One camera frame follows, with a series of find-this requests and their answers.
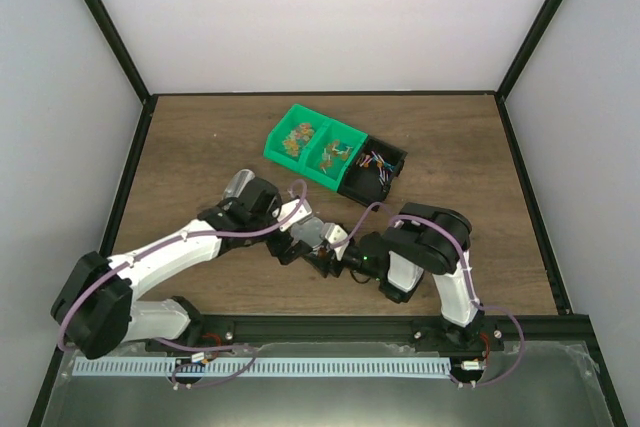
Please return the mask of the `clear plastic jar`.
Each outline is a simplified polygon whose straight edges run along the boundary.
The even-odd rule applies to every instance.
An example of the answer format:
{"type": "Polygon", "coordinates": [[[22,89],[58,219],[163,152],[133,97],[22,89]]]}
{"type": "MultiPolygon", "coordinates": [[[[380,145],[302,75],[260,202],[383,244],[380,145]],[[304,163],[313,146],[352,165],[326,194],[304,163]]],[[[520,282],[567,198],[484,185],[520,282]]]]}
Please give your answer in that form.
{"type": "Polygon", "coordinates": [[[326,242],[323,242],[313,248],[310,256],[314,259],[326,259],[331,256],[331,248],[326,242]]]}

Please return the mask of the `green bin with star candies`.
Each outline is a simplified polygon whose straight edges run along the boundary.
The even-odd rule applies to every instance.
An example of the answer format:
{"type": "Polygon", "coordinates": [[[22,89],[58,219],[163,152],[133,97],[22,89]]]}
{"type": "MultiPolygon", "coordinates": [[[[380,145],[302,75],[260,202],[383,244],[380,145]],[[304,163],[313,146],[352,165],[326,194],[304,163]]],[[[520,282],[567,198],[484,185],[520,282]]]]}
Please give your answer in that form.
{"type": "Polygon", "coordinates": [[[329,118],[300,104],[294,104],[268,134],[263,156],[292,171],[302,169],[314,137],[329,118]]]}

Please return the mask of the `black bin with lollipops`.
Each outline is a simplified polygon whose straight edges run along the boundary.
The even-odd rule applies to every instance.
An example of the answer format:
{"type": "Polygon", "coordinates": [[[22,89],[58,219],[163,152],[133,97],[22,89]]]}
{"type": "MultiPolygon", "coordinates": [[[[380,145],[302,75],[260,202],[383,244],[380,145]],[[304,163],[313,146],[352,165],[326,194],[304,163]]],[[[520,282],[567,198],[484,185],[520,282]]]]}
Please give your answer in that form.
{"type": "Polygon", "coordinates": [[[368,136],[348,162],[337,192],[365,207],[383,202],[402,172],[406,156],[405,150],[368,136]]]}

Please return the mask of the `silver metal scoop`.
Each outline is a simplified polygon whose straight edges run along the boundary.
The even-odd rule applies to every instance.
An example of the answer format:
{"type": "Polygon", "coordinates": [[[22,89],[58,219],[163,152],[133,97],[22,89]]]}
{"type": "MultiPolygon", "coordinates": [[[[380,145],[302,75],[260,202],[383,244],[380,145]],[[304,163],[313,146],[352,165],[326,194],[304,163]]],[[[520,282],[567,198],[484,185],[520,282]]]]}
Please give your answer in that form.
{"type": "Polygon", "coordinates": [[[245,187],[255,178],[255,173],[251,169],[241,169],[234,174],[222,195],[223,200],[237,199],[245,187]]]}

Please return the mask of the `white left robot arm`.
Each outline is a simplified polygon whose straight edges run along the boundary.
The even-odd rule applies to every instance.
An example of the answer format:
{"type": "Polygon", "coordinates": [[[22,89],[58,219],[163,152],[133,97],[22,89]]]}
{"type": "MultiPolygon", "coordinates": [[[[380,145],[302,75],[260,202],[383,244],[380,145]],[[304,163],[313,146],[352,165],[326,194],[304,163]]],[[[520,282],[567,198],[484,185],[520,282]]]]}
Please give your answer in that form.
{"type": "Polygon", "coordinates": [[[231,250],[261,242],[277,250],[289,229],[311,214],[304,194],[285,202],[276,186],[255,177],[235,195],[155,242],[110,257],[96,251],[83,255],[51,308],[59,325],[58,348],[78,349],[88,359],[141,340],[199,351],[205,328],[195,307],[182,297],[149,302],[144,295],[231,250]]]}

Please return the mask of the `silver metal jar lid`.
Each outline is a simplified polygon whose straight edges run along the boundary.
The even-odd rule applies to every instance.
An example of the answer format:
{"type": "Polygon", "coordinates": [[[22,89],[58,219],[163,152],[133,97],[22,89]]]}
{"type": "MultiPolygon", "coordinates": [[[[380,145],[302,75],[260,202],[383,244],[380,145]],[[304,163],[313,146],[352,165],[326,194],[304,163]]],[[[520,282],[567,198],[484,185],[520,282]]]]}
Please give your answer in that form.
{"type": "Polygon", "coordinates": [[[302,241],[311,248],[316,248],[325,241],[324,225],[321,219],[312,216],[304,222],[293,224],[290,234],[296,241],[302,241]]]}

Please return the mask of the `green bin with lollipops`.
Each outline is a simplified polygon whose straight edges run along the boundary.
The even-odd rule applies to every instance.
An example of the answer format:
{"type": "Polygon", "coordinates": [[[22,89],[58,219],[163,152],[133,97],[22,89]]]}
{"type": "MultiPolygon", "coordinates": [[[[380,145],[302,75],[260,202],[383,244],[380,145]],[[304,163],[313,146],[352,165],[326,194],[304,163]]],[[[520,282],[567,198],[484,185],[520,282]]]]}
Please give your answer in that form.
{"type": "Polygon", "coordinates": [[[325,121],[305,147],[302,174],[331,191],[337,191],[367,137],[366,133],[342,122],[325,121]]]}

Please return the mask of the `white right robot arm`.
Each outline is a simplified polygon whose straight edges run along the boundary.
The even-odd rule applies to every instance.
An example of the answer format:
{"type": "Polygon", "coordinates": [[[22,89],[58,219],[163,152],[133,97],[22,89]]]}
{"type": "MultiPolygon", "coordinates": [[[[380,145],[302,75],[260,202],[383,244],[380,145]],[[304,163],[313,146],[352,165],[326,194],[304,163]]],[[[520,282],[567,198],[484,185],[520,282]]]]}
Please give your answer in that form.
{"type": "Polygon", "coordinates": [[[370,279],[386,298],[408,302],[424,276],[433,276],[441,303],[442,336],[458,350],[480,337],[479,299],[465,281],[469,262],[470,221],[455,210],[408,202],[382,233],[355,242],[338,224],[311,217],[292,228],[302,257],[322,276],[350,271],[354,280],[370,279]]]}

